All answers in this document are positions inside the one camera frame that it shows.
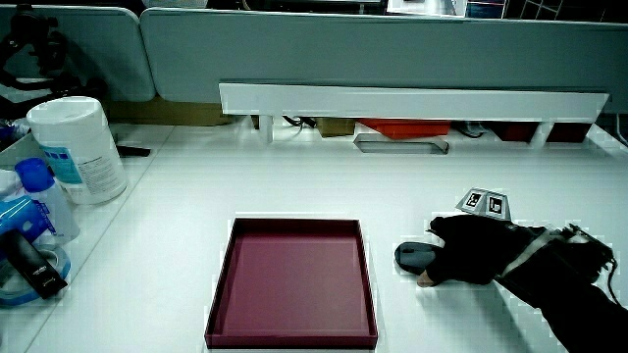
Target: white canister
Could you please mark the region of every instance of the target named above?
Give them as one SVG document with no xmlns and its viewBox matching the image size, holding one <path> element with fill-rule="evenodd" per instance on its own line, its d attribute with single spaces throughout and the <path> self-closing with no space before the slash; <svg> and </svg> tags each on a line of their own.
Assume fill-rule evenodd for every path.
<svg viewBox="0 0 628 353">
<path fill-rule="evenodd" d="M 125 190 L 127 176 L 97 99 L 55 99 L 32 108 L 26 119 L 55 177 L 75 203 L 108 201 Z"/>
</svg>

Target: black mouse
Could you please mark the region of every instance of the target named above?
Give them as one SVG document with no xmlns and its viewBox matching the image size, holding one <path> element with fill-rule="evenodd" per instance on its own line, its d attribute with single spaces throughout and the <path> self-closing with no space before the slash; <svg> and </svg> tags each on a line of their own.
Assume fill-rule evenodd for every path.
<svg viewBox="0 0 628 353">
<path fill-rule="evenodd" d="M 420 242 L 404 242 L 394 250 L 394 260 L 399 266 L 414 275 L 421 275 L 436 258 L 440 247 Z"/>
</svg>

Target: gray partition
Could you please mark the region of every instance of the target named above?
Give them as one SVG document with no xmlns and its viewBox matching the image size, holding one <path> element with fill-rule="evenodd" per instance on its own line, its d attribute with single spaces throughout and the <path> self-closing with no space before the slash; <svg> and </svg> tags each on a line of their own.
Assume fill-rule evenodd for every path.
<svg viewBox="0 0 628 353">
<path fill-rule="evenodd" d="M 149 9 L 140 26 L 172 101 L 230 81 L 607 92 L 628 112 L 628 25 Z"/>
<path fill-rule="evenodd" d="M 53 28 L 69 40 L 67 69 L 83 79 L 103 78 L 113 100 L 147 101 L 155 96 L 139 19 L 127 9 L 33 6 L 35 13 L 54 17 Z M 0 38 L 10 31 L 15 5 L 0 5 Z M 36 59 L 26 47 L 9 60 L 6 70 L 17 77 L 40 77 Z"/>
</svg>

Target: red tray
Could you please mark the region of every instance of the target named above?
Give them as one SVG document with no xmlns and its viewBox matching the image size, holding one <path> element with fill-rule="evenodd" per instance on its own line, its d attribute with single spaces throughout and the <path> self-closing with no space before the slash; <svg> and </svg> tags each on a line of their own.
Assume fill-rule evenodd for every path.
<svg viewBox="0 0 628 353">
<path fill-rule="evenodd" d="M 377 337 L 358 221 L 235 220 L 208 348 L 373 349 Z"/>
</svg>

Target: white desk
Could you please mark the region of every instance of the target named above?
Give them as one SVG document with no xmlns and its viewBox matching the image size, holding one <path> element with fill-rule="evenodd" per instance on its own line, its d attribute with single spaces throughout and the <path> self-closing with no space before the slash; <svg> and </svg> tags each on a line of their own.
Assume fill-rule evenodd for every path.
<svg viewBox="0 0 628 353">
<path fill-rule="evenodd" d="M 157 127 L 123 128 L 140 140 Z M 589 136 L 609 154 L 592 142 L 535 150 L 496 143 L 491 134 L 463 140 L 455 133 L 446 156 L 362 154 L 352 137 L 297 131 L 275 124 L 275 143 L 265 145 L 250 120 L 172 129 L 161 147 L 155 143 L 153 158 L 138 160 L 150 164 L 145 173 L 130 165 L 138 182 L 113 221 L 70 244 L 74 261 L 75 247 L 104 232 L 82 268 L 73 267 L 70 291 L 30 346 L 7 348 L 26 324 L 19 312 L 2 312 L 0 352 L 206 351 L 203 332 L 230 225 L 243 216 L 360 220 L 376 284 L 377 352 L 564 351 L 540 315 L 496 284 L 420 289 L 415 276 L 395 268 L 395 247 L 428 239 L 428 222 L 454 211 L 473 186 L 506 193 L 521 224 L 573 222 L 603 236 L 620 269 L 627 266 L 628 154 L 598 128 Z M 96 227 L 89 225 L 94 213 L 77 213 L 83 227 Z M 613 287 L 625 303 L 622 273 Z"/>
</svg>

